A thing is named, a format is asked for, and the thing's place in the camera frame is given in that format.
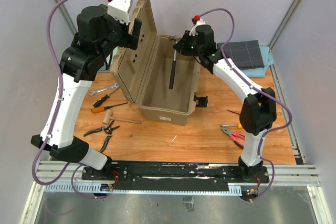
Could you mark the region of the wooden handle tool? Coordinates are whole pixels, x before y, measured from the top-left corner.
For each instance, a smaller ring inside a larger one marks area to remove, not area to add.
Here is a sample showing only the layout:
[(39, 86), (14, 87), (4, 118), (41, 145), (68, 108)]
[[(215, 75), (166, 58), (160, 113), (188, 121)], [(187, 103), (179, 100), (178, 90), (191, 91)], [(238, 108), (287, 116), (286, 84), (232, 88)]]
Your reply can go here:
[(102, 123), (107, 125), (107, 124), (110, 123), (111, 120), (116, 120), (116, 121), (120, 121), (120, 122), (127, 122), (127, 123), (134, 123), (134, 124), (141, 124), (141, 121), (114, 117), (113, 116), (113, 111), (111, 109), (108, 109), (108, 110), (106, 110), (106, 113), (105, 113), (105, 116), (102, 120)]

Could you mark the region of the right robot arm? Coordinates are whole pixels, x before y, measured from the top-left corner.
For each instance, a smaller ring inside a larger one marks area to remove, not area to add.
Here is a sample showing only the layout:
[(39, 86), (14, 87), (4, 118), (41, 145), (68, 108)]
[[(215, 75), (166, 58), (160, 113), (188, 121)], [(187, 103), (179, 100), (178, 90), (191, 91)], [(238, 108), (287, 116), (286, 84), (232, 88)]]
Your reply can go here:
[(238, 159), (238, 177), (244, 182), (256, 179), (263, 161), (263, 141), (276, 120), (275, 92), (251, 81), (223, 49), (216, 46), (210, 25), (198, 25), (186, 30), (173, 47), (184, 56), (197, 57), (210, 73), (223, 80), (242, 102), (239, 121), (245, 131), (245, 143)]

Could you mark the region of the small claw hammer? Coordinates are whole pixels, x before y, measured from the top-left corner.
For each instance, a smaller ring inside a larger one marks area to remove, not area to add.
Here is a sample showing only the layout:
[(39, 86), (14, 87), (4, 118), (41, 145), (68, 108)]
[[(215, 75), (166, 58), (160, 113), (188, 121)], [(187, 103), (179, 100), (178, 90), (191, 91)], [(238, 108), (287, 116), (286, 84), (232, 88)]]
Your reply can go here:
[[(169, 41), (174, 41), (175, 43), (179, 42), (180, 39), (181, 38), (178, 36), (169, 36)], [(174, 88), (175, 69), (176, 69), (176, 50), (174, 51), (172, 67), (171, 67), (170, 82), (169, 82), (170, 90)]]

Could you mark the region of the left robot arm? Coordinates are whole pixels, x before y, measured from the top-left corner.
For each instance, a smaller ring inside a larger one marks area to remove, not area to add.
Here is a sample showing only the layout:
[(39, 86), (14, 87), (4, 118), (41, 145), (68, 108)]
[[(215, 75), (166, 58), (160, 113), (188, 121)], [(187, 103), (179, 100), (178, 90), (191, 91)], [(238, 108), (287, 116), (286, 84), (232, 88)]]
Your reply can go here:
[(42, 132), (31, 138), (34, 146), (58, 161), (94, 168), (102, 180), (112, 175), (111, 159), (75, 137), (74, 128), (83, 99), (107, 56), (117, 47), (138, 47), (142, 22), (136, 19), (135, 30), (129, 33), (130, 8), (130, 4), (100, 4), (84, 8), (77, 16), (78, 32), (59, 64), (63, 83), (52, 105), (57, 118), (50, 116)]

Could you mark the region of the tan plastic tool box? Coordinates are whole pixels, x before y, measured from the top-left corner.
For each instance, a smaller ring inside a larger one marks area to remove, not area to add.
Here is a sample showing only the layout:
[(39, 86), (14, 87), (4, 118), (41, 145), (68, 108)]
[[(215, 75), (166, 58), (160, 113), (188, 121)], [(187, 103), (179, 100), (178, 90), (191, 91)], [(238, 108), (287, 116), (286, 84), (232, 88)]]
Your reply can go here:
[(201, 67), (176, 53), (174, 88), (169, 89), (174, 41), (158, 35), (150, 0), (138, 0), (132, 18), (142, 21), (137, 50), (118, 48), (111, 74), (125, 98), (151, 121), (186, 125), (195, 111)]

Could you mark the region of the black yellow handled screwdriver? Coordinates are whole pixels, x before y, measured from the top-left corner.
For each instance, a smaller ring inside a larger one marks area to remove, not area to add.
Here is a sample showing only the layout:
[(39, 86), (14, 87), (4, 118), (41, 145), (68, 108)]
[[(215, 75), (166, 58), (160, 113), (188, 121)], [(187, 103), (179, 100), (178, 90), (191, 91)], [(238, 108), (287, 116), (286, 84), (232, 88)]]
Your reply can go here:
[(114, 94), (119, 88), (116, 88), (114, 91), (110, 92), (109, 94), (106, 94), (101, 99), (97, 100), (95, 103), (92, 104), (93, 108), (100, 107), (112, 94)]

